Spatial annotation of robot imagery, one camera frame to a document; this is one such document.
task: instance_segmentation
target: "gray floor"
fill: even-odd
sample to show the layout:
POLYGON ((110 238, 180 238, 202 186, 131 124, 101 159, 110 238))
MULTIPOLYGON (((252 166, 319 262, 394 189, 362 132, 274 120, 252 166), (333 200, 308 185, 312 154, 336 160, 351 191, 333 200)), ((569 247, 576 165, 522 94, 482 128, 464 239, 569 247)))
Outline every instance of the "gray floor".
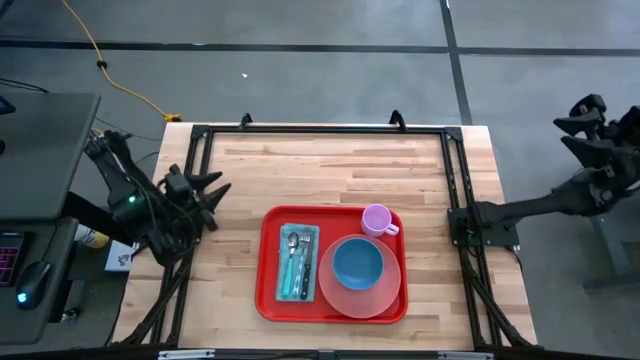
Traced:
MULTIPOLYGON (((436 0, 71 4, 100 40, 447 44, 436 0)), ((638 1, 450 0, 448 4, 460 46, 640 48, 638 1)), ((0 19, 2 37, 84 40, 62 5, 47 0, 17 1, 0 19)), ((3 48, 0 54, 0 76, 51 91, 99 93, 102 119, 141 135, 161 136, 162 118, 110 87, 96 68, 92 51, 3 48)), ((264 122, 382 123, 397 108, 410 123, 460 124, 446 54, 105 51, 104 55, 113 78, 149 96, 165 111, 181 113, 186 121, 238 121, 248 111, 254 120, 264 122)), ((578 169, 578 162, 559 141, 561 132, 551 123, 575 101, 600 93, 611 118, 640 103, 638 57, 461 56, 461 65, 473 123, 490 128, 508 200, 542 195, 578 169)), ((159 143, 136 139, 131 147, 138 158, 158 150, 159 143)), ((151 173, 153 161, 142 167, 151 173)), ((74 189, 97 204, 105 203, 106 188, 88 161, 81 163, 74 189)), ((546 215, 522 221, 518 230, 539 343, 557 350, 638 357, 640 292, 582 290, 583 281, 610 271, 603 244, 588 219, 546 215)), ((111 313, 101 312, 94 330, 77 335, 83 340, 76 342, 102 345, 117 306, 112 308, 111 313)))

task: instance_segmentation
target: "keyboard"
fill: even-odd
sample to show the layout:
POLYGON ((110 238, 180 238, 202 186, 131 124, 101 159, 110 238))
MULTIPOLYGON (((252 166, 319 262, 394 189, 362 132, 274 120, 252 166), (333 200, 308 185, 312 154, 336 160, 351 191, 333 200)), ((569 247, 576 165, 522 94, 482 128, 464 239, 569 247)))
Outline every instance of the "keyboard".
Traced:
POLYGON ((25 233, 0 232, 0 287, 12 287, 26 252, 25 233))

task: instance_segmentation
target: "pink cup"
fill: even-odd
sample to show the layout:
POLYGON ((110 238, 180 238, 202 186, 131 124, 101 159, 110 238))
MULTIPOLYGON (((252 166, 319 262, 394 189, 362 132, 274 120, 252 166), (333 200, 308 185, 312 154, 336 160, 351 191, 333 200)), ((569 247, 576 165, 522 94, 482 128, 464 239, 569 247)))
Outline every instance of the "pink cup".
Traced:
POLYGON ((382 204, 371 204, 364 209, 360 227, 365 234, 373 237, 384 233, 398 235, 400 230, 391 223, 391 211, 382 204))

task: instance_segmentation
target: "wooden table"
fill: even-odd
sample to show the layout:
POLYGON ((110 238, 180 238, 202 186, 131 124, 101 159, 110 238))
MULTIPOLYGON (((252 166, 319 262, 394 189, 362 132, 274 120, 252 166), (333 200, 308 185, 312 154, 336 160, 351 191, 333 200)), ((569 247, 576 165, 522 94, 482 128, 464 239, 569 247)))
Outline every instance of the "wooden table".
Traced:
MULTIPOLYGON (((167 126, 154 181, 171 164, 184 166, 192 125, 167 126)), ((476 199, 502 202, 488 129, 468 126, 463 134, 476 199)), ((449 197, 439 137, 216 134, 213 144, 209 169, 224 172, 213 186, 232 182, 233 187, 218 206, 220 229, 205 233, 196 251, 180 347, 472 348, 460 262, 446 225, 449 197), (269 209, 282 204, 375 202, 389 206, 404 224, 410 304, 403 320, 393 325, 334 325, 270 322, 258 314, 254 289, 260 226, 269 209)), ((464 206, 463 194, 459 197, 464 206)), ((502 248, 489 248, 487 261, 497 303, 522 335, 535 342, 515 258, 502 248)), ((158 296, 161 278, 162 268, 149 251, 136 257, 114 341, 129 335, 142 320, 158 296)), ((173 305, 168 308, 163 337, 173 305)), ((482 305, 479 312, 488 339, 482 305)))

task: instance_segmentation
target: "pink plate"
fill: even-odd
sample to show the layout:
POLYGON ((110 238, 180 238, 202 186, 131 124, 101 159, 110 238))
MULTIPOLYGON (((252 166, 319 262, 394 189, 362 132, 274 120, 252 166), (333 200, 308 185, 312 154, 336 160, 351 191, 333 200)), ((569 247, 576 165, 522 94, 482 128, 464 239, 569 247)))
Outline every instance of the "pink plate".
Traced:
POLYGON ((398 296, 400 290, 400 266, 398 259, 382 241, 367 235, 348 235, 335 241, 322 256, 318 269, 318 281, 325 299, 342 314, 366 319, 385 311, 398 296), (384 258, 384 271, 380 280, 367 290, 351 290, 344 287, 335 277, 332 269, 333 254, 343 241, 367 239, 374 243, 384 258))

